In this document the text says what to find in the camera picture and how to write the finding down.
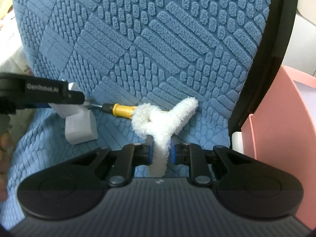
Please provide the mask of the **person's left hand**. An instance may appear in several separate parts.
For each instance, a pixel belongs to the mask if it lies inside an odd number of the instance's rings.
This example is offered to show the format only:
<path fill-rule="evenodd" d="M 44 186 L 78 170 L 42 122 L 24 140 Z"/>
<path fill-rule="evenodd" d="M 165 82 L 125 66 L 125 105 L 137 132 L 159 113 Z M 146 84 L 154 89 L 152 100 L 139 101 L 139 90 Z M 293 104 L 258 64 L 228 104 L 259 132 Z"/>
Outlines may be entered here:
<path fill-rule="evenodd" d="M 9 132 L 5 132 L 1 135 L 0 202 L 4 202 L 8 198 L 8 170 L 15 147 L 16 143 Z"/>

